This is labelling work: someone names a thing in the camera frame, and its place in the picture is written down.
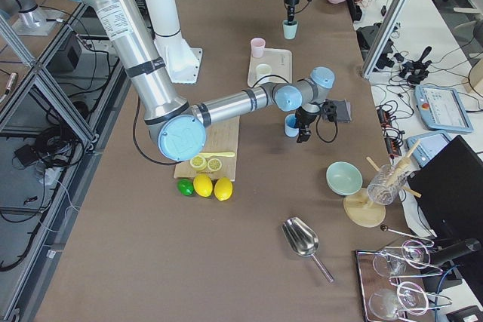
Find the wine glass rack tray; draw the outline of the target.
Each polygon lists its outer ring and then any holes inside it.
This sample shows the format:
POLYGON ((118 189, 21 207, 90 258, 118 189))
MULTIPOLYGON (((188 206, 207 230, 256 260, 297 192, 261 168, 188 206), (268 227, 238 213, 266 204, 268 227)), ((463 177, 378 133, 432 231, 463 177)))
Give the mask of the wine glass rack tray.
POLYGON ((364 320, 416 321, 452 304, 449 297, 424 289, 424 278, 443 275, 432 263, 431 246, 411 238, 375 251, 355 251, 364 320))

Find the mint green cup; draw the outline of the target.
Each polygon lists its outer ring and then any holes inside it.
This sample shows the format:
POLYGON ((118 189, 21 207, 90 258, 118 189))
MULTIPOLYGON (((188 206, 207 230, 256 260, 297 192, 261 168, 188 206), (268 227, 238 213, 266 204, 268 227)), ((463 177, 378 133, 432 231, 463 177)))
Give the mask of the mint green cup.
POLYGON ((296 20, 284 20, 282 22, 283 36, 286 40, 293 40, 297 35, 298 22, 296 20))

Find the blue teach pendant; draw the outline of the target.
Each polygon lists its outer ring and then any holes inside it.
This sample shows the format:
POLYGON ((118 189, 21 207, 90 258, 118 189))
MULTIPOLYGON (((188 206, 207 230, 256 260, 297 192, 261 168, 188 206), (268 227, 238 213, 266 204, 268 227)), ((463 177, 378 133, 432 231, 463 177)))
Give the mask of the blue teach pendant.
POLYGON ((420 141, 412 156, 420 167, 428 164, 450 141, 451 137, 444 130, 431 131, 406 139, 410 149, 417 141, 420 141))
POLYGON ((473 132, 469 116, 453 88, 419 84, 414 88, 414 98, 420 117, 430 130, 473 132))

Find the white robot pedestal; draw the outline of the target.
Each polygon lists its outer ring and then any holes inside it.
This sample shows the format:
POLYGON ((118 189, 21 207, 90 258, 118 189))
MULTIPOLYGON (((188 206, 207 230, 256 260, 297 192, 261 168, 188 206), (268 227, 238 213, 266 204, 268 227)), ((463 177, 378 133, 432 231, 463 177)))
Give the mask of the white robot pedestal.
POLYGON ((155 46, 166 64, 173 83, 195 84, 203 51, 191 48, 183 37, 175 0, 145 0, 155 46))

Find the cream plastic cup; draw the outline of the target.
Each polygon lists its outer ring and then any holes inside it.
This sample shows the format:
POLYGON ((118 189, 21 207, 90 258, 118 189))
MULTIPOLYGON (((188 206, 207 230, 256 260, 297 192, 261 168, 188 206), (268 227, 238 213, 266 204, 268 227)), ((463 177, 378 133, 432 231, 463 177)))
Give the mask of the cream plastic cup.
POLYGON ((263 83, 269 80, 269 76, 271 75, 272 67, 269 64, 261 63, 257 65, 255 69, 255 80, 259 83, 263 83))

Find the blue plastic cup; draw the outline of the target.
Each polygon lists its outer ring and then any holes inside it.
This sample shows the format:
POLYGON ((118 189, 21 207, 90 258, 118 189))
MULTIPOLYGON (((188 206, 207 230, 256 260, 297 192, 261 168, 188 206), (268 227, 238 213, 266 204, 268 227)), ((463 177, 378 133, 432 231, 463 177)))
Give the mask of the blue plastic cup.
POLYGON ((299 128, 296 126, 297 118, 295 114, 289 114, 285 117, 285 135, 288 137, 297 137, 299 128))

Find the aluminium frame post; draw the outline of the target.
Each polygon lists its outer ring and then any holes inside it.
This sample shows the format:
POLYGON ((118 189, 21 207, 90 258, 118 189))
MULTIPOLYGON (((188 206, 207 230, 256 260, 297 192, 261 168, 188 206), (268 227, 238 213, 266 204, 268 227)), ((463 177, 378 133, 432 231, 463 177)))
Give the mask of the aluminium frame post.
POLYGON ((376 34, 374 42, 369 50, 368 55, 361 68, 361 76, 368 80, 374 71, 377 61, 383 52, 383 49, 389 40, 396 20, 398 19, 401 10, 403 9, 407 0, 392 0, 389 9, 384 17, 384 20, 380 26, 380 30, 376 34))

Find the pink plastic cup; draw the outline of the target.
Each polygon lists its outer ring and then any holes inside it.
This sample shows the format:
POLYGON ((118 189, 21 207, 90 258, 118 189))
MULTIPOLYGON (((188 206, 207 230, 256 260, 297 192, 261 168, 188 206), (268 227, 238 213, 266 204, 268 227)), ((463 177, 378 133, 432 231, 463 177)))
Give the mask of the pink plastic cup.
POLYGON ((251 42, 251 56, 253 58, 261 58, 264 55, 266 41, 264 38, 252 38, 251 42))

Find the yellow lemon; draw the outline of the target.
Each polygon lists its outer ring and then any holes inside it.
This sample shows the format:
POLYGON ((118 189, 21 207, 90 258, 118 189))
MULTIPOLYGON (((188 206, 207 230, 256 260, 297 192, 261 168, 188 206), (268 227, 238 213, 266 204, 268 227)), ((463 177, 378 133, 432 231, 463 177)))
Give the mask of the yellow lemon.
POLYGON ((213 192, 213 183, 207 174, 199 174, 193 179, 195 192, 203 198, 208 198, 213 192))
POLYGON ((233 193, 232 181, 226 177, 218 179, 214 187, 214 195, 218 201, 227 201, 233 193))

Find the black monitor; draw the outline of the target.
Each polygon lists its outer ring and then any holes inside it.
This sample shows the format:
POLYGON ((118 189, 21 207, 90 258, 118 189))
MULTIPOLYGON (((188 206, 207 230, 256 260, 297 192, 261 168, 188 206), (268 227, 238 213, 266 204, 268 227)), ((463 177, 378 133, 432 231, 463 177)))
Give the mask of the black monitor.
POLYGON ((438 237, 482 240, 482 159, 464 138, 454 137, 409 185, 438 237))

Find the halved lemon slice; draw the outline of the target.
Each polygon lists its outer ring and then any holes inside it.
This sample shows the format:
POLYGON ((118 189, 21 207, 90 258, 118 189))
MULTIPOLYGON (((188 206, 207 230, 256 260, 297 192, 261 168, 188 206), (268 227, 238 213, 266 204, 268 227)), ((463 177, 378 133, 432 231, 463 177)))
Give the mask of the halved lemon slice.
POLYGON ((208 162, 206 157, 202 155, 196 155, 189 160, 189 165, 195 171, 202 171, 207 168, 208 162))

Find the wooden cup tree stand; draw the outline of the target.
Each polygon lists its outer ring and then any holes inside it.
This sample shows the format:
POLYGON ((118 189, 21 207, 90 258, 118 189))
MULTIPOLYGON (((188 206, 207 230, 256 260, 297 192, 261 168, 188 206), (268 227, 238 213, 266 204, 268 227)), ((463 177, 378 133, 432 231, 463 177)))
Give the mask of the wooden cup tree stand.
MULTIPOLYGON (((399 162, 393 166, 396 166, 401 170, 408 171, 409 165, 411 163, 410 157, 412 156, 416 147, 419 146, 419 143, 420 141, 417 141, 406 153, 406 155, 403 156, 399 160, 399 162)), ((366 159, 376 170, 376 172, 378 172, 382 167, 378 167, 371 157, 367 156, 366 159)), ((405 184, 402 186, 402 189, 405 189, 408 193, 416 196, 417 198, 420 198, 422 196, 419 192, 416 192, 405 186, 405 184)), ((346 215, 354 223, 366 228, 378 226, 382 223, 386 216, 386 205, 376 204, 371 201, 368 197, 367 188, 361 188, 354 195, 346 196, 343 199, 343 207, 346 215)))

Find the wooden cutting board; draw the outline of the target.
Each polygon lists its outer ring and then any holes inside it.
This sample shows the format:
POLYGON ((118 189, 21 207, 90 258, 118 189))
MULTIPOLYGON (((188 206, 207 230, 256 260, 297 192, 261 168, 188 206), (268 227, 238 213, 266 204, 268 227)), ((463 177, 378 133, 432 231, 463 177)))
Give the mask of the wooden cutting board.
POLYGON ((210 163, 211 159, 217 158, 221 165, 219 170, 212 170, 206 166, 203 170, 194 169, 189 161, 178 164, 174 169, 175 179, 193 179, 200 173, 207 174, 211 179, 216 180, 222 177, 235 181, 237 153, 238 153, 238 132, 240 117, 231 118, 210 126, 207 131, 207 140, 205 147, 202 149, 204 153, 221 153, 232 152, 231 157, 214 155, 212 157, 205 156, 210 163))

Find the cream serving tray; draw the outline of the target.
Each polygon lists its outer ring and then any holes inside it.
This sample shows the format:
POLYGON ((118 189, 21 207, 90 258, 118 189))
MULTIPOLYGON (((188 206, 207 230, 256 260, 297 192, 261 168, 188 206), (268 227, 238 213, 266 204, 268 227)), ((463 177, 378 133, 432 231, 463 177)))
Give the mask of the cream serving tray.
POLYGON ((268 64, 271 67, 269 77, 257 83, 257 86, 267 83, 291 83, 292 82, 292 53, 286 49, 266 48, 261 58, 250 57, 248 67, 248 87, 253 87, 258 81, 257 67, 260 64, 268 64))

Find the mint green bowl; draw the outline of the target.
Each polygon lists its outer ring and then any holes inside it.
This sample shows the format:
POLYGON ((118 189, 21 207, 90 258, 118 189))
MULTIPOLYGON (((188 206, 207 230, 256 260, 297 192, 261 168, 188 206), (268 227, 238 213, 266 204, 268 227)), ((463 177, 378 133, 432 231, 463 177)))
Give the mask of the mint green bowl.
POLYGON ((329 188, 338 195, 354 195, 362 187, 362 175, 354 165, 338 161, 327 168, 326 182, 329 188))

